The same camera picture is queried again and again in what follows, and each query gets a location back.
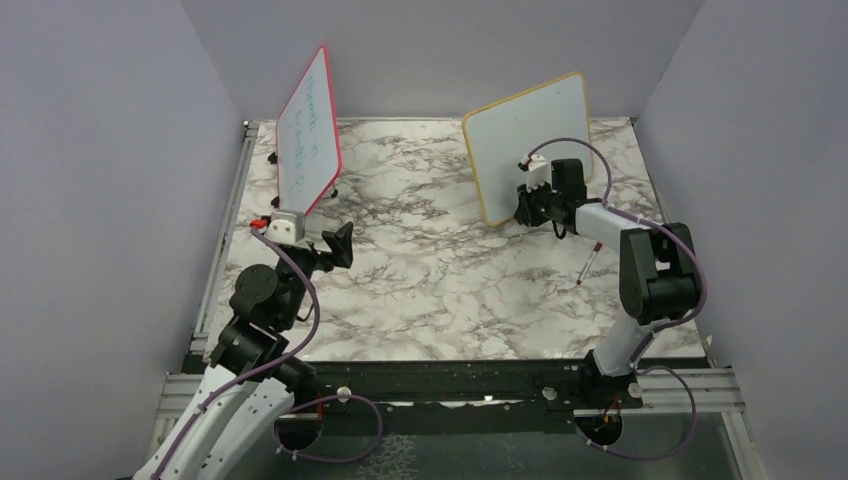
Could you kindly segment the white dry erase marker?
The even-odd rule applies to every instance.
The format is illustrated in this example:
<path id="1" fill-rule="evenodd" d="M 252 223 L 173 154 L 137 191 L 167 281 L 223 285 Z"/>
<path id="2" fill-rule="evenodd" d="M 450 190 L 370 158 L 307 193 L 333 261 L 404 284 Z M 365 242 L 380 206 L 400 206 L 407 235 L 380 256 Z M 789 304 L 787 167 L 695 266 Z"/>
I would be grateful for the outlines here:
<path id="1" fill-rule="evenodd" d="M 581 285 L 584 282 L 584 280 L 585 280 L 586 276 L 588 275 L 598 253 L 600 252 L 600 250 L 602 248 L 603 248 L 603 244 L 601 242 L 595 243 L 595 245 L 593 246 L 586 262 L 584 263 L 584 265 L 583 265 L 583 267 L 582 267 L 582 269 L 581 269 L 581 271 L 580 271 L 580 273 L 577 277 L 577 280 L 576 280 L 577 285 Z"/>

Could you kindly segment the yellow framed whiteboard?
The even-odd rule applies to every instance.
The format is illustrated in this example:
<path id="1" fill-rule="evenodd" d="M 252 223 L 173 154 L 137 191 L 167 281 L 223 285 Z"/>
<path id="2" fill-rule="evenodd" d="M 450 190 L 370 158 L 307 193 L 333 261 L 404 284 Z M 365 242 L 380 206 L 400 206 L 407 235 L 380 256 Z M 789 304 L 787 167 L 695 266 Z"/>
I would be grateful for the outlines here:
<path id="1" fill-rule="evenodd" d="M 561 137 L 590 141 L 586 80 L 571 72 L 466 114 L 462 132 L 483 221 L 510 221 L 516 188 L 525 182 L 518 163 L 541 143 Z"/>

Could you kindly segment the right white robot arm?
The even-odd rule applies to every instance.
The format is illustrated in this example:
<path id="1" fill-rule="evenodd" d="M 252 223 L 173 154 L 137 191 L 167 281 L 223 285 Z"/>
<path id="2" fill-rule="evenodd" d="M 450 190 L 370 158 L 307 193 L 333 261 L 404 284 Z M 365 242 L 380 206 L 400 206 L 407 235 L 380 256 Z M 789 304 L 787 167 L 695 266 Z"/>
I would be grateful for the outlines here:
<path id="1" fill-rule="evenodd" d="M 533 155 L 518 168 L 524 175 L 514 213 L 519 224 L 549 223 L 558 238 L 587 237 L 619 255 L 622 311 L 583 360 L 575 388 L 585 404 L 600 407 L 625 390 L 660 329 L 698 305 L 702 287 L 690 232 L 683 224 L 656 225 L 589 197 L 577 159 L 547 161 Z"/>

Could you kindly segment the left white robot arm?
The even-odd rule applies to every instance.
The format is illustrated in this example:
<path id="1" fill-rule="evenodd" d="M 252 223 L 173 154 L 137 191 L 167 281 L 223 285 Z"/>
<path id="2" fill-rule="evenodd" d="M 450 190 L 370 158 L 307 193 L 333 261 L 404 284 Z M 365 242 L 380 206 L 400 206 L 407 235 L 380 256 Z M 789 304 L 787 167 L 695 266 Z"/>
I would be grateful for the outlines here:
<path id="1" fill-rule="evenodd" d="M 309 241 L 284 242 L 281 228 L 270 219 L 252 222 L 252 235 L 278 261 L 248 266 L 238 275 L 229 299 L 232 317 L 195 394 L 136 478 L 222 478 L 263 426 L 316 398 L 315 370 L 297 357 L 305 346 L 291 346 L 284 334 L 299 321 L 306 297 L 312 299 L 313 321 L 320 321 L 311 276 L 351 267 L 353 225 L 323 231 L 324 250 Z"/>

